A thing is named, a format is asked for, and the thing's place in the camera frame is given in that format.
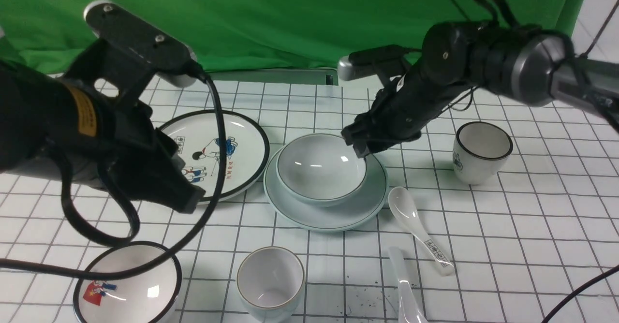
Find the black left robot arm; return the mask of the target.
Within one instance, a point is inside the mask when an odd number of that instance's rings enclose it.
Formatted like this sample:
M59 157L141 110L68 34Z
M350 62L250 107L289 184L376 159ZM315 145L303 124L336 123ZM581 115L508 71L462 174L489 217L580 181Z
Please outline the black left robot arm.
M139 97L159 71L152 63L99 39L53 78L1 62L1 171L60 180L44 147L66 155L71 184L110 193L99 175L131 201L195 210L205 191L181 172L177 144L150 118Z

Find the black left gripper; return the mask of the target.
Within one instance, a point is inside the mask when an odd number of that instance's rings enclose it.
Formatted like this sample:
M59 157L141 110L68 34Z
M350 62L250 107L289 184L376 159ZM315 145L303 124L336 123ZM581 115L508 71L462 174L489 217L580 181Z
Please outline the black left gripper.
M54 142L68 157L71 183L144 200L181 214L194 213L205 190L180 172L177 145L155 128L152 109L139 98L153 68L104 40L80 53L59 79L73 105L55 130Z

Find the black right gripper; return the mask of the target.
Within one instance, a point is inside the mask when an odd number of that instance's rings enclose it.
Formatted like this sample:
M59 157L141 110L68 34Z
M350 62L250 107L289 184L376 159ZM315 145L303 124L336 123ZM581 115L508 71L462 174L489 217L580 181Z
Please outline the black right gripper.
M341 135L347 145L355 143L360 159L411 142L421 129L461 93L462 82L442 86L420 74L407 74L391 82L374 98L369 112L358 114Z

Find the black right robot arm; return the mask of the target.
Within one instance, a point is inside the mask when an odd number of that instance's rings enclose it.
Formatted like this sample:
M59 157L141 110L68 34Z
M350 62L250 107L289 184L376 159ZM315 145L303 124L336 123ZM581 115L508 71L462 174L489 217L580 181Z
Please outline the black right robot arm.
M577 56L570 37L535 25L439 23L421 48L391 44L354 52L340 59L338 74L346 81L377 75L383 84L369 110L342 130L359 158L417 140L474 88L529 107L560 101L618 129L618 65Z

